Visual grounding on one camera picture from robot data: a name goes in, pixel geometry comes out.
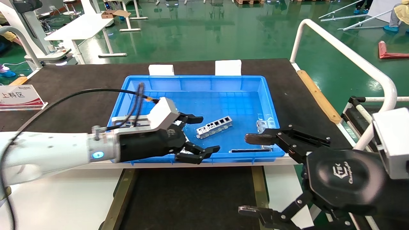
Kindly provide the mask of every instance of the green floor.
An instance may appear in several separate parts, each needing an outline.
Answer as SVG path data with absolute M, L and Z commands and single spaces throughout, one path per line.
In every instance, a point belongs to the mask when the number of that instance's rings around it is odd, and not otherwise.
M 386 34 L 382 29 L 337 30 L 358 22 L 359 19 L 320 22 L 317 18 L 352 2 L 290 2 L 281 0 L 264 5 L 238 5 L 230 0 L 168 2 L 156 6 L 141 0 L 140 12 L 148 20 L 131 21 L 141 32 L 122 33 L 124 21 L 115 19 L 109 29 L 114 52 L 127 52 L 127 57 L 100 59 L 99 51 L 107 52 L 102 33 L 84 42 L 80 49 L 89 64 L 140 63 L 158 61 L 198 61 L 220 59 L 289 58 L 299 23 L 310 18 L 332 35 L 351 47 L 359 55 L 390 76 L 399 95 L 409 95 L 409 60 L 378 59 L 378 42 L 384 40 L 390 52 L 409 52 L 407 26 L 399 34 Z M 128 5 L 133 15 L 133 4 Z M 353 7 L 337 16 L 352 15 Z M 368 25 L 385 25 L 378 20 Z M 3 54 L 0 62 L 23 61 L 24 52 L 15 46 Z M 337 111 L 341 111 L 351 95 L 381 96 L 382 88 L 339 51 L 306 29 L 301 40 L 297 63 L 308 72 Z

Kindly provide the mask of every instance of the black table surface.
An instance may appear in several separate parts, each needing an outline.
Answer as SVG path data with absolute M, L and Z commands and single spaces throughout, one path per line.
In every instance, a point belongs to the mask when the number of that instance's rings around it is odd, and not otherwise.
M 214 61 L 170 64 L 176 75 L 215 72 Z M 149 75 L 148 67 L 149 63 L 46 66 L 26 84 L 34 85 L 44 101 L 53 102 L 79 90 L 121 88 L 128 75 Z M 266 78 L 281 127 L 295 124 L 330 136 L 334 148 L 350 147 L 287 59 L 242 60 L 242 75 Z M 28 130 L 89 133 L 92 126 L 107 124 L 117 96 L 96 92 L 74 97 Z M 0 114 L 2 131 L 15 131 L 35 111 Z M 238 205 L 256 205 L 250 167 L 142 169 L 121 229 L 258 229 L 257 220 L 237 214 Z

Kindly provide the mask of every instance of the blue plastic tray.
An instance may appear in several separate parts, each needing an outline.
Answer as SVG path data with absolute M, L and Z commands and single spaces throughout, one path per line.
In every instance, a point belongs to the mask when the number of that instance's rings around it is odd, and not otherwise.
M 128 76 L 122 89 L 135 91 L 139 82 L 145 83 L 145 95 L 167 97 L 176 108 L 186 114 L 203 116 L 201 124 L 187 124 L 184 132 L 189 141 L 203 148 L 220 145 L 220 151 L 203 162 L 271 162 L 282 157 L 284 151 L 274 146 L 272 152 L 229 153 L 232 149 L 260 149 L 244 141 L 246 133 L 257 133 L 257 120 L 267 120 L 269 128 L 279 128 L 277 115 L 267 82 L 262 76 Z M 120 93 L 112 117 L 130 112 L 134 95 Z M 144 101 L 142 114 L 148 114 L 154 104 Z M 225 116 L 233 120 L 233 127 L 204 139 L 196 137 L 196 129 Z M 135 160 L 133 163 L 177 163 L 174 155 Z

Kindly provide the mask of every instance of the sign stand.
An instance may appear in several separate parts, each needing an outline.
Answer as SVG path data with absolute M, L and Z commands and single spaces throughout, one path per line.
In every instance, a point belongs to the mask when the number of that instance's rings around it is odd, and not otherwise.
M 32 85 L 0 86 L 0 111 L 42 110 L 47 105 Z

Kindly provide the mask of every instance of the cardboard box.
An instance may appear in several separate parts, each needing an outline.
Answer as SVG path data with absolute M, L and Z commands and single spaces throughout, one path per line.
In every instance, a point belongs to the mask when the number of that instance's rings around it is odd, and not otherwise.
M 130 12 L 124 10 L 107 10 L 102 12 L 101 18 L 114 18 L 115 16 L 129 17 Z

